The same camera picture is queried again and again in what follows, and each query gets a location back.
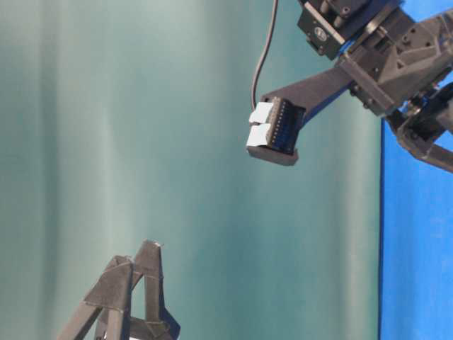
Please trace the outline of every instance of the black cable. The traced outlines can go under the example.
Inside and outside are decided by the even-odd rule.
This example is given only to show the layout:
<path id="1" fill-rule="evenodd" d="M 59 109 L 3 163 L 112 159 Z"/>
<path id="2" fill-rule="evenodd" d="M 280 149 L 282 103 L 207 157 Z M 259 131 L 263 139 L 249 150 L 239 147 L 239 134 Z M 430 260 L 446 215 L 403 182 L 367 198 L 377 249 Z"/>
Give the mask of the black cable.
<path id="1" fill-rule="evenodd" d="M 252 102 L 252 109 L 255 110 L 256 108 L 256 87 L 258 85 L 258 79 L 260 78 L 261 69 L 263 68 L 264 61 L 268 56 L 270 43 L 272 42 L 272 37 L 274 35 L 274 28 L 275 28 L 275 19 L 277 18 L 277 9 L 278 9 L 278 0 L 274 0 L 274 5 L 272 9 L 272 18 L 270 19 L 268 37 L 266 38 L 266 45 L 264 47 L 263 53 L 261 53 L 260 60 L 256 65 L 255 74 L 253 75 L 252 81 L 252 91 L 251 91 L 251 102 Z"/>

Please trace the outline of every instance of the green backdrop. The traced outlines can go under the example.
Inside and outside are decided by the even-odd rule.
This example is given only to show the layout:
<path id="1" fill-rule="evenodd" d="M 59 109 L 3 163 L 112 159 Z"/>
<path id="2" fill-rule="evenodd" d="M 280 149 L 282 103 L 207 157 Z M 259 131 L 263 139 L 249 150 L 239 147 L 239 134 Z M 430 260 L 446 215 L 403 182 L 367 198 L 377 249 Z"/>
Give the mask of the green backdrop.
<path id="1" fill-rule="evenodd" d="M 145 238 L 183 340 L 377 338 L 379 121 L 343 96 L 294 168 L 245 152 L 271 5 L 0 0 L 0 339 L 55 338 Z M 299 14 L 260 92 L 331 65 Z"/>

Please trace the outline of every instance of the blue panel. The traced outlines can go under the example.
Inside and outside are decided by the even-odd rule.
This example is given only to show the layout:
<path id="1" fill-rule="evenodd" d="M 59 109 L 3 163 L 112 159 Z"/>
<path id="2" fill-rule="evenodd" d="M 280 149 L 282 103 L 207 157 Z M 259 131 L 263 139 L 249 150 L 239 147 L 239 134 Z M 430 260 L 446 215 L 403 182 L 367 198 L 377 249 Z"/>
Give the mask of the blue panel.
<path id="1" fill-rule="evenodd" d="M 421 20 L 452 6 L 405 8 Z M 453 175 L 413 159 L 388 126 L 383 138 L 381 339 L 453 339 Z M 452 136 L 440 144 L 453 149 Z"/>

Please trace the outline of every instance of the black structure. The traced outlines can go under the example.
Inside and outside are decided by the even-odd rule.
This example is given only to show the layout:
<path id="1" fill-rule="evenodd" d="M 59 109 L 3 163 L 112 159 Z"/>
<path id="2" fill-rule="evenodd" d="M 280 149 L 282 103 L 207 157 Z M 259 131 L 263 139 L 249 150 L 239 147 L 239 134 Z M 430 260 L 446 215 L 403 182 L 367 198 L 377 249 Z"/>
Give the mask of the black structure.
<path id="1" fill-rule="evenodd" d="M 435 144 L 444 132 L 453 133 L 453 86 L 437 87 L 453 67 L 453 9 L 416 23 L 399 0 L 299 3 L 299 27 L 310 45 L 337 62 L 324 73 L 261 98 L 250 119 L 250 155 L 293 165 L 294 135 L 349 89 L 365 108 L 387 120 L 414 157 L 453 172 L 453 153 Z M 271 128 L 282 101 L 287 110 Z M 278 147 L 276 139 L 293 148 Z"/>
<path id="2" fill-rule="evenodd" d="M 144 278 L 145 320 L 130 316 L 131 296 Z M 180 326 L 165 308 L 161 246 L 145 241 L 134 261 L 115 256 L 88 292 L 58 340 L 84 339 L 98 319 L 95 340 L 176 340 Z"/>

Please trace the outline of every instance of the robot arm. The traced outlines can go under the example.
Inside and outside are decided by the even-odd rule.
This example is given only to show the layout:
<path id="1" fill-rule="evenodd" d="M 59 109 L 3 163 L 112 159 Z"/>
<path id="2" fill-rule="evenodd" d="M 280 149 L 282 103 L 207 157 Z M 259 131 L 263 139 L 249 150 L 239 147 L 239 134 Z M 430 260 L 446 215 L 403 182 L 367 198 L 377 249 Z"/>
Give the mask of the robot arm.
<path id="1" fill-rule="evenodd" d="M 389 122 L 414 157 L 453 172 L 453 154 L 435 144 L 453 130 L 451 86 L 437 88 L 453 67 L 453 10 L 416 23 L 399 0 L 299 2 L 299 27 L 310 45 L 338 60 L 327 72 L 261 98 L 273 105 L 260 120 L 251 116 L 250 155 L 294 165 L 300 129 L 349 89 Z"/>

